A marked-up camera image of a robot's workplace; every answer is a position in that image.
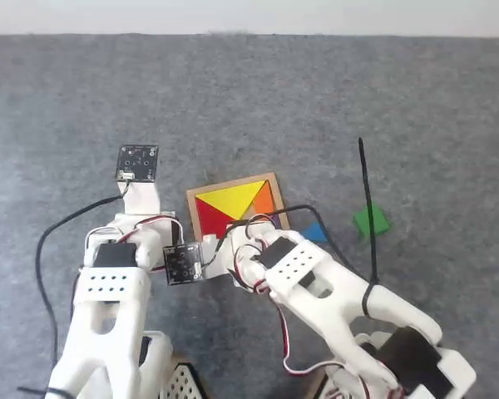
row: white wire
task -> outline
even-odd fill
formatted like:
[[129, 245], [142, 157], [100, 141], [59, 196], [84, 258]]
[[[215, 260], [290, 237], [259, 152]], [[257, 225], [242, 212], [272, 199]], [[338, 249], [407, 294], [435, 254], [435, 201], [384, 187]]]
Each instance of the white wire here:
[[240, 280], [242, 281], [242, 283], [246, 284], [246, 285], [249, 287], [249, 288], [245, 288], [245, 287], [242, 287], [242, 286], [241, 286], [241, 288], [242, 288], [242, 289], [244, 289], [245, 291], [248, 291], [249, 293], [252, 293], [252, 292], [254, 292], [254, 291], [253, 291], [253, 285], [252, 285], [252, 284], [249, 284], [248, 282], [246, 282], [246, 281], [244, 280], [244, 278], [242, 277], [242, 272], [240, 271], [239, 263], [237, 262], [237, 256], [239, 255], [239, 251], [240, 251], [242, 248], [244, 248], [244, 247], [251, 247], [251, 248], [256, 249], [257, 251], [259, 251], [260, 253], [262, 253], [263, 251], [262, 251], [261, 249], [258, 249], [257, 247], [255, 247], [253, 244], [247, 244], [247, 243], [246, 243], [246, 244], [242, 244], [242, 245], [240, 245], [240, 246], [239, 246], [239, 247], [235, 250], [235, 254], [233, 255], [233, 262], [237, 265], [237, 269], [239, 270], [238, 276], [239, 276]]
[[289, 365], [287, 364], [287, 361], [289, 360], [289, 357], [290, 357], [289, 327], [286, 323], [286, 319], [284, 318], [283, 310], [281, 309], [281, 307], [279, 305], [276, 304], [275, 306], [277, 306], [277, 309], [279, 310], [279, 315], [281, 317], [281, 323], [283, 324], [283, 327], [284, 327], [284, 343], [286, 346], [286, 354], [284, 355], [284, 358], [283, 358], [283, 367], [289, 374], [294, 375], [294, 376], [306, 376], [307, 374], [310, 374], [311, 372], [313, 372], [314, 370], [316, 370], [320, 367], [325, 367], [325, 366], [343, 367], [343, 364], [340, 362], [336, 362], [334, 360], [327, 360], [324, 362], [316, 363], [313, 366], [306, 368], [304, 370], [294, 370], [294, 369], [290, 368]]
[[138, 226], [135, 230], [133, 230], [133, 232], [137, 232], [139, 231], [139, 229], [141, 228], [140, 226], [144, 225], [144, 224], [152, 224], [152, 223], [157, 223], [157, 222], [160, 222], [162, 220], [169, 220], [170, 222], [174, 222], [174, 223], [177, 223], [179, 226], [180, 226], [180, 241], [182, 244], [185, 243], [185, 238], [183, 236], [183, 225], [181, 225], [181, 222], [178, 220], [178, 219], [175, 219], [175, 218], [171, 218], [170, 216], [164, 216], [164, 215], [160, 215], [159, 216], [159, 219], [153, 219], [153, 220], [150, 220], [150, 221], [147, 221], [147, 222], [137, 222]]
[[151, 220], [151, 221], [149, 221], [149, 222], [144, 222], [144, 223], [141, 223], [141, 224], [152, 224], [152, 223], [159, 222], [159, 221], [161, 221], [161, 220], [166, 220], [166, 219], [168, 219], [169, 221], [174, 222], [174, 223], [176, 223], [178, 226], [180, 226], [180, 242], [181, 242], [182, 244], [184, 244], [184, 243], [185, 243], [185, 238], [183, 237], [183, 225], [182, 225], [182, 224], [181, 224], [181, 222], [180, 222], [178, 219], [176, 219], [176, 218], [171, 218], [170, 216], [163, 216], [163, 217], [160, 217], [159, 219]]
[[94, 234], [98, 231], [102, 231], [102, 230], [116, 230], [116, 232], [118, 232], [120, 234], [120, 236], [124, 235], [124, 232], [119, 229], [118, 227], [116, 226], [101, 226], [101, 227], [96, 227], [94, 229], [92, 229], [91, 231], [89, 231], [86, 236], [85, 236], [85, 250], [87, 248], [89, 248], [89, 238], [91, 237], [91, 234]]

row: red puzzle piece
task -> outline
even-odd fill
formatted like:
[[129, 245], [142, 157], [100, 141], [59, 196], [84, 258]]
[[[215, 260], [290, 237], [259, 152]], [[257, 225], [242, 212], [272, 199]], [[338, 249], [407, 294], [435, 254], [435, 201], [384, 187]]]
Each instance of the red puzzle piece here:
[[227, 224], [234, 219], [199, 198], [195, 198], [195, 200], [198, 217], [200, 218], [201, 233], [203, 235], [216, 234], [217, 239], [221, 238], [225, 233]]

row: wooden puzzle frame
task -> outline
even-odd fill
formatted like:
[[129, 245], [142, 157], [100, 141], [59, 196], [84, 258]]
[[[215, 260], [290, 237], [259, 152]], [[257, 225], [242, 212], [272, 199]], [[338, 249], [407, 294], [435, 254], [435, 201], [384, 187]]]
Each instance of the wooden puzzle frame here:
[[[243, 179], [229, 180], [223, 183], [218, 183], [216, 185], [205, 185], [203, 187], [198, 187], [196, 189], [187, 190], [186, 198], [189, 204], [190, 210], [190, 221], [192, 222], [192, 229], [194, 230], [195, 239], [198, 241], [202, 240], [200, 216], [198, 215], [198, 209], [196, 207], [195, 197], [200, 194], [209, 193], [211, 191], [227, 189], [230, 187], [236, 187], [238, 185], [246, 185], [248, 183], [255, 183], [261, 180], [267, 180], [269, 182], [270, 191], [272, 194], [272, 199], [274, 201], [274, 207], [276, 209], [284, 208], [283, 198], [281, 197], [281, 192], [279, 191], [279, 184], [275, 173], [263, 173], [262, 175], [255, 175], [250, 177], [244, 177]], [[279, 214], [279, 222], [281, 223], [281, 229], [289, 229], [289, 220], [286, 214]]]

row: tangram puzzle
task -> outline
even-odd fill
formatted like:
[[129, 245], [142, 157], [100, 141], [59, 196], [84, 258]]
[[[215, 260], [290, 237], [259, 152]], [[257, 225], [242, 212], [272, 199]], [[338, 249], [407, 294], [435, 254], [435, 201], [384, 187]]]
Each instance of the tangram puzzle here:
[[[282, 209], [283, 200], [274, 173], [207, 185], [186, 192], [195, 239], [204, 235], [224, 235], [226, 226], [234, 220], [249, 219]], [[286, 214], [273, 216], [280, 229], [288, 229]]]

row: perforated plate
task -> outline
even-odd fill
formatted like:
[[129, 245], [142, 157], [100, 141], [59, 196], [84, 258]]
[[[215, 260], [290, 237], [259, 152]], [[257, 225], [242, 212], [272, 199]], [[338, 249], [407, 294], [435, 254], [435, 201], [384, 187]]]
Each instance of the perforated plate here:
[[180, 363], [168, 382], [165, 399], [206, 399], [199, 382], [194, 379], [190, 367]]
[[306, 239], [266, 271], [266, 281], [272, 291], [286, 297], [308, 272], [326, 258], [330, 258], [327, 252]]
[[121, 301], [144, 294], [149, 280], [141, 268], [84, 268], [74, 303]]

